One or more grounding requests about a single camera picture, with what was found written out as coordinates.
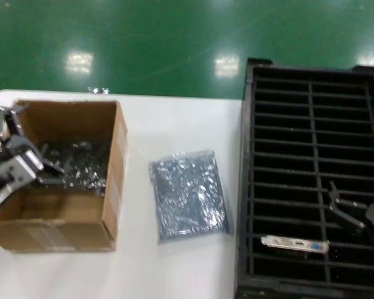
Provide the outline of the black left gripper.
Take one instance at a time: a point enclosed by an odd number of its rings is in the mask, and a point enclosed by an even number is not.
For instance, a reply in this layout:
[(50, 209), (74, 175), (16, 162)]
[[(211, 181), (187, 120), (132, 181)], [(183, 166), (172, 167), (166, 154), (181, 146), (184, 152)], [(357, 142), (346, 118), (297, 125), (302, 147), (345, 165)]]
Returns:
[[(37, 184), (63, 184), (65, 171), (59, 164), (51, 162), (45, 157), (48, 145), (43, 145), (40, 151), (24, 136), (24, 130), (19, 115), (28, 106), (14, 105), (13, 107), (0, 106), (0, 140), (5, 140), (0, 146), (0, 164), (13, 157), (31, 150), (40, 159), (43, 168), (36, 175)], [(7, 125), (10, 137), (6, 139), (4, 124)]]

